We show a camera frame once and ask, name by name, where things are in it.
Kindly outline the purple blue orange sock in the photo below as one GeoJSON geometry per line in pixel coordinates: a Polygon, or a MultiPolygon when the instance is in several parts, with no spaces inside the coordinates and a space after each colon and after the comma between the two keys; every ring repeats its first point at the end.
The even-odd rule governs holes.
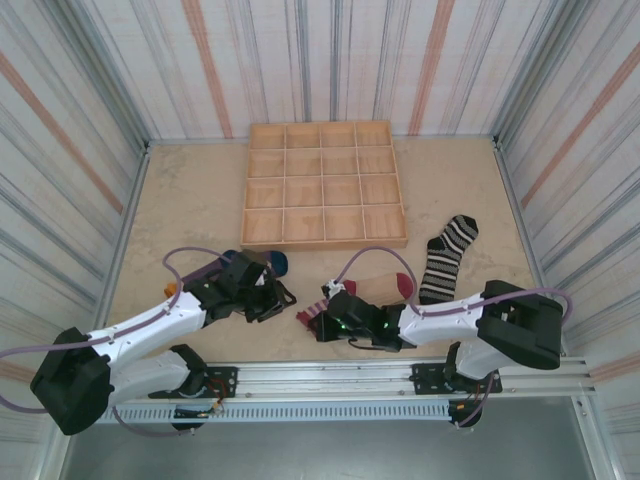
{"type": "MultiPolygon", "coordinates": [[[[181,281],[183,284],[187,284],[205,275],[209,278],[214,278],[227,267],[236,255],[236,250],[227,250],[221,257],[218,257],[216,260],[196,269],[185,277],[182,277],[181,281]]],[[[288,259],[283,252],[265,251],[261,252],[260,255],[270,265],[273,275],[276,278],[283,277],[288,272],[288,259]]]]}

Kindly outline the beige sock with red toe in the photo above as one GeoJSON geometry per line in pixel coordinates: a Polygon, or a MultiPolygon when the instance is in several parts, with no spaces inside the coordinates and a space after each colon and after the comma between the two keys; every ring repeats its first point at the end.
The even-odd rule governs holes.
{"type": "MultiPolygon", "coordinates": [[[[408,300],[414,292],[411,278],[400,272],[359,281],[344,279],[340,283],[344,284],[350,295],[358,296],[367,303],[376,306],[402,303],[408,300]]],[[[319,315],[315,312],[314,304],[296,314],[296,319],[305,327],[311,319],[319,315]]]]}

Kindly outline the black white striped sock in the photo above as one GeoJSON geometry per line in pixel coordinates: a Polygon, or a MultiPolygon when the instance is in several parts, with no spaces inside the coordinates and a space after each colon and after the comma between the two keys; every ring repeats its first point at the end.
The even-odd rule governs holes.
{"type": "Polygon", "coordinates": [[[456,215],[437,237],[427,242],[426,267],[419,287],[421,305],[454,300],[462,257],[478,235],[475,219],[456,215]]]}

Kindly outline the wooden sixteen-compartment tray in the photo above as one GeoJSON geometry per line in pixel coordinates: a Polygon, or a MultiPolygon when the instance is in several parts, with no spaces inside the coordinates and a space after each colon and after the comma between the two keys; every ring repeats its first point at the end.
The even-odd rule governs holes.
{"type": "Polygon", "coordinates": [[[251,126],[243,247],[328,250],[407,243],[389,122],[251,126]]]}

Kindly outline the aluminium mounting rail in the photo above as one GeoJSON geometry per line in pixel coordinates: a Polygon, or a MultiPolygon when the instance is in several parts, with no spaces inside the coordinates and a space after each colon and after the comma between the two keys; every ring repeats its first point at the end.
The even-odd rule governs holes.
{"type": "MultiPolygon", "coordinates": [[[[235,398],[246,401],[394,400],[415,395],[415,364],[442,357],[345,361],[237,363],[235,398]]],[[[556,370],[499,369],[502,390],[491,398],[592,396],[596,387],[582,358],[563,358],[556,370]]]]}

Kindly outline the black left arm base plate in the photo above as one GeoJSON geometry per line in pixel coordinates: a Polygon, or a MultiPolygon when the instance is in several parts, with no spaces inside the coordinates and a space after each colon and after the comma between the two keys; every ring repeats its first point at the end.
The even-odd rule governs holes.
{"type": "Polygon", "coordinates": [[[174,391],[150,393],[150,399],[225,399],[234,398],[239,369],[234,366],[208,367],[204,384],[193,394],[174,391]]]}

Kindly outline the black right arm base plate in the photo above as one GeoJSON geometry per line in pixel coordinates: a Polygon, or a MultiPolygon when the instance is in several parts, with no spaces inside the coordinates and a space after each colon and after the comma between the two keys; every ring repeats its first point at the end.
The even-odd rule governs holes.
{"type": "Polygon", "coordinates": [[[481,380],[475,380],[460,375],[454,366],[445,363],[418,363],[410,368],[409,380],[413,384],[416,395],[444,395],[444,394],[484,394],[493,381],[489,391],[501,393],[503,391],[500,375],[489,374],[481,380]]]}

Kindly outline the aluminium enclosure frame post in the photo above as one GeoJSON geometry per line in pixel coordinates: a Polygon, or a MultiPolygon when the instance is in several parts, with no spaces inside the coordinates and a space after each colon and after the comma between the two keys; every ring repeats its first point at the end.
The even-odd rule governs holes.
{"type": "Polygon", "coordinates": [[[96,304],[95,315],[92,324],[92,327],[94,329],[103,328],[108,323],[119,275],[122,269],[145,177],[148,171],[151,152],[152,145],[148,143],[145,146],[145,149],[142,151],[142,155],[140,157],[139,168],[136,171],[134,182],[132,184],[131,194],[128,203],[125,205],[124,213],[122,216],[121,228],[117,237],[117,242],[115,244],[112,262],[108,274],[105,277],[101,296],[98,303],[96,304]]]}
{"type": "Polygon", "coordinates": [[[491,138],[491,144],[534,284],[536,287],[547,288],[547,281],[544,273],[542,272],[541,263],[538,261],[534,252],[532,241],[524,219],[523,210],[511,180],[506,163],[507,157],[502,147],[502,143],[497,136],[493,136],[491,138]]]}

